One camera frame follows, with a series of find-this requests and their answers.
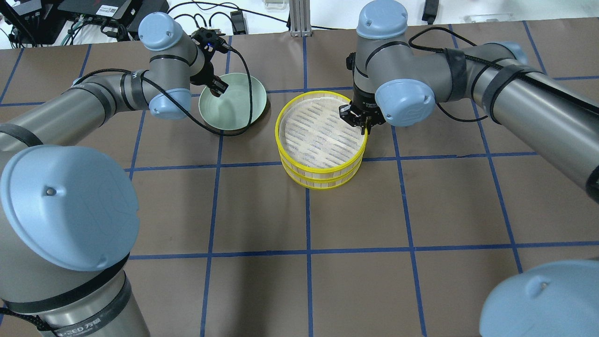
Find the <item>light blue joint cap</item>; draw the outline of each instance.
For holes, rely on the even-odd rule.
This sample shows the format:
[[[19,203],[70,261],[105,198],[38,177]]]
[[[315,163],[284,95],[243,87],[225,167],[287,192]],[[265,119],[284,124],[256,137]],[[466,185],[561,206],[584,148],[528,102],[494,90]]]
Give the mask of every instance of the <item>light blue joint cap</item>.
[[[7,219],[21,240],[66,269],[106,269],[129,254],[137,196],[117,162],[81,146],[40,145],[12,157],[0,178]]]
[[[191,110],[191,91],[189,89],[171,89],[167,90],[177,103],[181,104],[185,110]],[[150,113],[153,116],[161,119],[183,119],[186,117],[185,113],[181,111],[171,100],[165,95],[158,94],[149,104]]]
[[[485,44],[489,44],[489,43],[494,43],[494,44],[499,44],[501,46],[504,46],[512,54],[514,54],[514,57],[516,58],[516,60],[518,62],[528,65],[528,56],[526,55],[524,50],[522,50],[522,47],[518,43],[512,42],[512,41],[500,41],[500,42],[487,42]]]
[[[599,261],[544,264],[513,276],[487,297],[483,337],[599,336]]]
[[[384,40],[405,33],[408,28],[406,8],[394,0],[375,0],[362,8],[356,29],[359,36]]]
[[[177,44],[183,36],[183,28],[167,13],[155,12],[141,21],[138,33],[146,48],[159,52]]]
[[[435,109],[435,93],[417,80],[399,79],[381,85],[374,94],[387,123],[409,127],[426,119]]]

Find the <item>white label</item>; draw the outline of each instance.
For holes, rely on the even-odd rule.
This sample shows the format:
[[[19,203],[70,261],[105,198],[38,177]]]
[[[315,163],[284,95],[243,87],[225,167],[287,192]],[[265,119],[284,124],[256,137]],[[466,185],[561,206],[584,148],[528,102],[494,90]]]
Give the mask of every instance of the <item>white label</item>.
[[[96,15],[113,17],[118,9],[118,7],[102,5],[96,12]]]

